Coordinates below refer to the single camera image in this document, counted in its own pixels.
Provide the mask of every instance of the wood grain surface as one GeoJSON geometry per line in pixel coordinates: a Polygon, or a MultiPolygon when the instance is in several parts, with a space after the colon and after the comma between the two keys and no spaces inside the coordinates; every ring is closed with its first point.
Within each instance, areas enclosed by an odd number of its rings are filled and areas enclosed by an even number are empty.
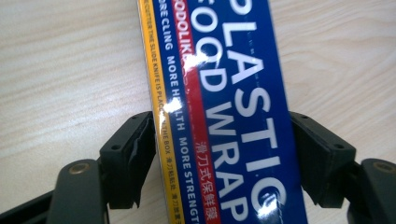
{"type": "MultiPolygon", "coordinates": [[[[396,162],[396,1],[271,1],[290,110],[396,162]]],[[[132,115],[150,110],[135,0],[0,1],[0,213],[96,159],[132,115]]],[[[305,195],[310,223],[347,223],[305,195]]],[[[112,223],[167,223],[158,158],[139,209],[112,223]]]]}

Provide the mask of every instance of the plastic food wrap box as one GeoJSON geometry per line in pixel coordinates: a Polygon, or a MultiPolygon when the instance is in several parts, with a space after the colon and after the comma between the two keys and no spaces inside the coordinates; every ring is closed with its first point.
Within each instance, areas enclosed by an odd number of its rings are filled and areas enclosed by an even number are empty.
{"type": "Polygon", "coordinates": [[[264,0],[138,0],[169,223],[306,223],[264,0]]]}

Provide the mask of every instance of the clamp jaw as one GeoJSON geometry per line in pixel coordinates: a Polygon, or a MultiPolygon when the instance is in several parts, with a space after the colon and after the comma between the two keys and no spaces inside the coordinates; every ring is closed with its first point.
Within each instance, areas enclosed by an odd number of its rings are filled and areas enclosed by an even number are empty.
{"type": "MultiPolygon", "coordinates": [[[[355,160],[356,148],[313,119],[290,112],[302,187],[315,204],[340,208],[350,201],[350,224],[396,223],[396,165],[355,160]]],[[[75,161],[54,191],[0,215],[0,223],[108,223],[111,209],[139,206],[155,155],[151,112],[128,119],[100,149],[100,158],[75,161]]]]}

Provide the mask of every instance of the wooden table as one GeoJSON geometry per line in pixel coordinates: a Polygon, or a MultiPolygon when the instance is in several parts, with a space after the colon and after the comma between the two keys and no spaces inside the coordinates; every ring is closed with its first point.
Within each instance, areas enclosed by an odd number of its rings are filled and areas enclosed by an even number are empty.
{"type": "MultiPolygon", "coordinates": [[[[396,2],[271,1],[290,110],[396,162],[396,2]]],[[[71,161],[98,158],[150,110],[135,0],[0,2],[0,213],[54,188],[71,161]]],[[[346,223],[308,197],[310,223],[346,223]]],[[[158,157],[139,209],[112,223],[166,223],[158,157]]]]}

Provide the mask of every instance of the red stripe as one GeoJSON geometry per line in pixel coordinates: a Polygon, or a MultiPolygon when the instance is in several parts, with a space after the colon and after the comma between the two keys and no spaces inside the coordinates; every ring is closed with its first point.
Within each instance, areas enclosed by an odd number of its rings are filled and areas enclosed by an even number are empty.
{"type": "Polygon", "coordinates": [[[186,62],[184,61],[184,55],[182,44],[187,41],[191,44],[191,51],[188,52],[192,56],[195,55],[195,48],[191,37],[191,22],[190,15],[187,7],[187,0],[173,0],[172,7],[175,17],[175,26],[177,31],[177,43],[179,46],[181,67],[183,70],[183,78],[185,85],[185,92],[187,98],[187,104],[191,122],[191,133],[192,141],[194,145],[195,161],[197,162],[197,173],[200,181],[200,190],[202,196],[202,202],[204,205],[205,223],[220,224],[219,216],[219,202],[216,192],[215,184],[215,173],[212,165],[210,145],[207,137],[207,129],[205,122],[205,111],[202,102],[202,94],[200,88],[200,81],[198,77],[197,64],[191,68],[184,68],[186,62]],[[185,22],[180,22],[177,18],[180,18],[178,12],[184,12],[186,16],[185,22]],[[188,25],[188,29],[183,30],[185,25],[188,25]]]}

